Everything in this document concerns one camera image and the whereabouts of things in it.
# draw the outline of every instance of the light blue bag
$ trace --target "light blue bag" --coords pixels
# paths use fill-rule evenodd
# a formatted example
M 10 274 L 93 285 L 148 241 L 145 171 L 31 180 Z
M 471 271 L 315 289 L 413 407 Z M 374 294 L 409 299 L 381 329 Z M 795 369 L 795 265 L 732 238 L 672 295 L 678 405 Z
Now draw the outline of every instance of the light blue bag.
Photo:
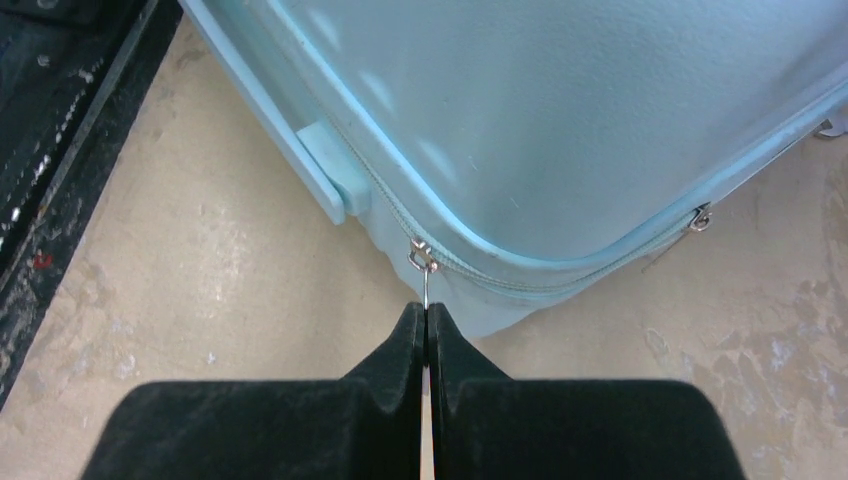
M 705 229 L 848 101 L 844 0 L 183 0 L 336 224 L 466 335 Z

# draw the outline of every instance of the zipper teeth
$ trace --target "zipper teeth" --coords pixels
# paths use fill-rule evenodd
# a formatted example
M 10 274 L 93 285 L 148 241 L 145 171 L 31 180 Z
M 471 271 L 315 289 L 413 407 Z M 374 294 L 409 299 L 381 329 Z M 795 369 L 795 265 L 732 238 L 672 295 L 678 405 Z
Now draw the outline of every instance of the zipper teeth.
M 453 270 L 454 272 L 468 277 L 477 283 L 483 284 L 489 287 L 495 287 L 499 289 L 511 290 L 514 292 L 520 293 L 529 293 L 529 294 L 562 294 L 567 291 L 578 287 L 582 284 L 588 284 L 593 282 L 594 280 L 603 277 L 604 275 L 612 272 L 613 270 L 618 269 L 626 263 L 629 263 L 632 260 L 635 260 L 646 253 L 659 248 L 666 242 L 671 239 L 671 236 L 674 233 L 681 233 L 683 229 L 686 228 L 689 223 L 697 216 L 696 212 L 693 212 L 692 215 L 687 215 L 671 227 L 663 230 L 661 233 L 656 235 L 652 240 L 645 243 L 641 247 L 633 250 L 629 254 L 619 258 L 618 260 L 607 264 L 604 267 L 595 270 L 592 273 L 589 273 L 583 277 L 569 280 L 568 282 L 558 283 L 558 284 L 548 284 L 548 285 L 534 285 L 523 282 L 508 282 L 504 280 L 498 280 L 497 278 L 486 275 L 483 272 L 475 269 L 474 267 L 468 265 L 455 255 L 449 253 L 447 249 L 445 249 L 439 242 L 437 242 L 433 237 L 428 235 L 424 228 L 421 227 L 418 222 L 416 222 L 412 215 L 406 210 L 406 207 L 398 200 L 394 193 L 388 188 L 388 186 L 383 182 L 383 179 L 379 177 L 377 172 L 371 167 L 371 165 L 356 151 L 353 145 L 350 144 L 347 137 L 342 133 L 342 130 L 339 128 L 336 120 L 333 118 L 330 111 L 324 107 L 324 102 L 322 102 L 312 88 L 309 86 L 309 82 L 303 78 L 303 75 L 300 71 L 294 66 L 289 55 L 286 54 L 284 49 L 281 49 L 282 56 L 288 61 L 289 68 L 294 71 L 295 75 L 300 79 L 301 85 L 304 87 L 306 93 L 312 98 L 312 100 L 318 105 L 321 112 L 326 117 L 327 121 L 333 127 L 333 130 L 336 131 L 337 136 L 344 142 L 345 147 L 347 147 L 348 151 L 356 158 L 357 162 L 362 166 L 362 168 L 367 173 L 368 177 L 371 178 L 372 184 L 377 187 L 377 191 L 383 200 L 385 200 L 386 204 L 389 206 L 389 211 L 392 216 L 400 225 L 401 229 L 406 233 L 409 238 L 419 237 L 431 248 L 431 256 L 434 260 L 439 264 L 439 266 L 443 268 L 447 268 L 448 270 Z

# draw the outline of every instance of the black object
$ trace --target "black object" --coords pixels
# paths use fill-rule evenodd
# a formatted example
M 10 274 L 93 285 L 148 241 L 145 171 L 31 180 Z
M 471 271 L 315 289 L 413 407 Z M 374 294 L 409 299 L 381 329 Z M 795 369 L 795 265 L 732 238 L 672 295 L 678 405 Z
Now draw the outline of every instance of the black object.
M 91 25 L 102 8 L 103 0 L 0 0 L 0 11 L 75 25 Z
M 91 29 L 0 12 L 0 408 L 181 16 L 177 0 L 105 2 Z
M 695 387 L 512 380 L 417 303 L 339 380 L 136 388 L 82 478 L 418 478 L 425 365 L 436 478 L 744 478 Z

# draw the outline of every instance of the red spot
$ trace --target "red spot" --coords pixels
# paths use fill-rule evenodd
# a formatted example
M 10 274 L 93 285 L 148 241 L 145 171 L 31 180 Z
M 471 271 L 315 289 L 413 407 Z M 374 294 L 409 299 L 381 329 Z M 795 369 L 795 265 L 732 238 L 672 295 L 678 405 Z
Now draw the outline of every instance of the red spot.
M 50 254 L 45 255 L 43 253 L 39 253 L 35 256 L 35 259 L 32 261 L 32 266 L 39 269 L 39 270 L 43 270 L 43 269 L 49 267 L 52 264 L 53 264 L 53 255 L 50 255 Z

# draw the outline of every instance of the zipper pull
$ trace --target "zipper pull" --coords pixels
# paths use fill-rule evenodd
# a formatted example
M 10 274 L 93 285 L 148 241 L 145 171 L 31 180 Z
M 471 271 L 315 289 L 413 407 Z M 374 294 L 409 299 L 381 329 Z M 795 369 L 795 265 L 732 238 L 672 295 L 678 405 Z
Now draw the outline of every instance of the zipper pull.
M 712 224 L 712 215 L 713 215 L 713 212 L 710 210 L 710 204 L 709 203 L 705 203 L 705 204 L 701 205 L 700 207 L 696 208 L 695 209 L 695 218 L 693 218 L 692 221 L 689 222 L 689 225 L 686 226 L 686 229 L 683 230 L 683 235 L 681 235 L 680 238 L 678 238 L 677 240 L 672 242 L 671 245 L 666 247 L 666 249 L 663 250 L 662 252 L 660 252 L 659 255 L 654 257 L 654 259 L 651 260 L 650 263 L 645 265 L 642 268 L 642 273 L 645 273 L 645 271 L 647 269 L 654 266 L 654 264 L 657 263 L 660 260 L 660 258 L 663 257 L 663 255 L 668 253 L 668 251 L 671 250 L 671 248 L 673 246 L 680 243 L 681 240 L 688 237 L 690 233 L 701 233 L 704 230 L 710 228 L 710 225 Z
M 410 240 L 410 251 L 407 259 L 419 272 L 424 273 L 424 310 L 430 306 L 430 275 L 439 270 L 439 264 L 433 259 L 430 245 L 415 237 Z

